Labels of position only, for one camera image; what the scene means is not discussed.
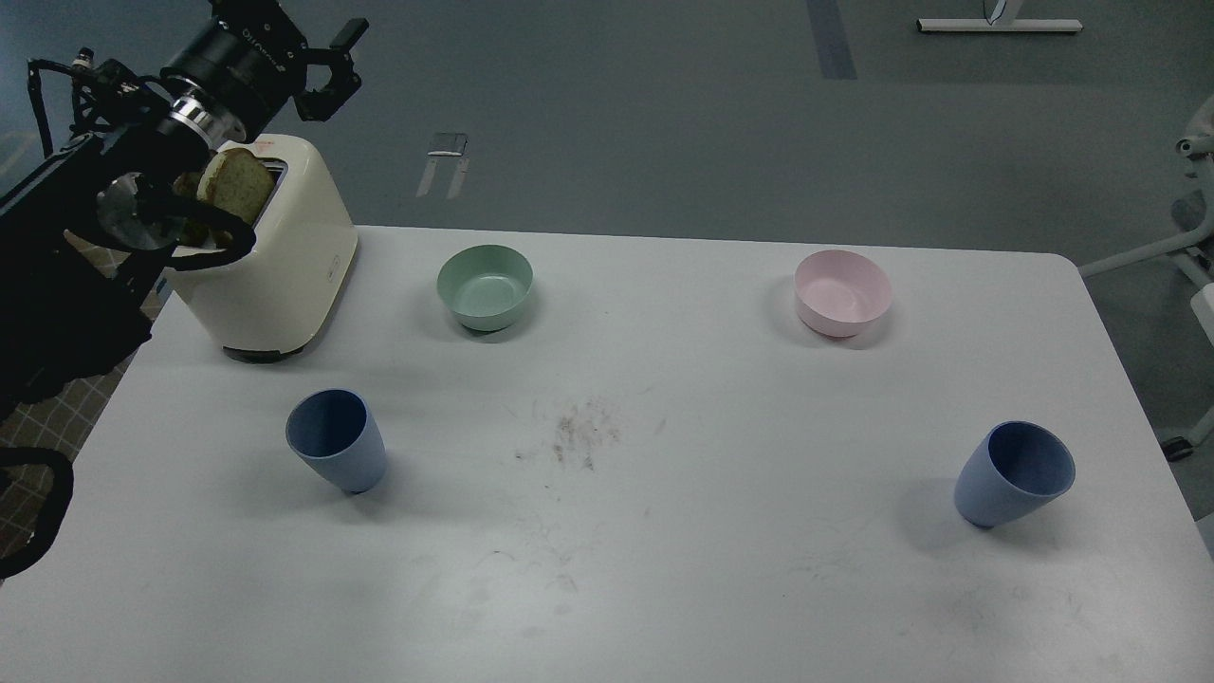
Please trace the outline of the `black left-side robot arm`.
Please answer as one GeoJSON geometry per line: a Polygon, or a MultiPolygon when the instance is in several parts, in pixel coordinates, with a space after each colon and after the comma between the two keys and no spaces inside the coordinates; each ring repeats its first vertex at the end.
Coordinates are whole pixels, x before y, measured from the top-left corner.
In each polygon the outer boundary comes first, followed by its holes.
{"type": "Polygon", "coordinates": [[[134,355],[161,280],[231,358],[318,337],[359,233],[320,152],[266,129],[290,102],[330,120],[359,91],[368,25],[313,47],[277,1],[212,1],[157,75],[87,47],[28,62],[44,158],[2,197],[2,416],[134,355]]]}

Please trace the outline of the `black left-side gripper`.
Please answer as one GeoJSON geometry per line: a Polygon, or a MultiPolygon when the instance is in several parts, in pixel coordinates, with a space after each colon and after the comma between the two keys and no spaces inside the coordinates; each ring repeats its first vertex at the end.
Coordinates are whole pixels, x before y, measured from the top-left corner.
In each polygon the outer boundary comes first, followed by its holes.
{"type": "Polygon", "coordinates": [[[278,1],[212,1],[208,25],[163,66],[161,82],[217,120],[219,138],[256,138],[288,102],[299,120],[329,121],[361,90],[353,49],[369,25],[351,18],[327,49],[312,47],[278,1]],[[312,66],[329,70],[320,89],[307,87],[312,66]]]}

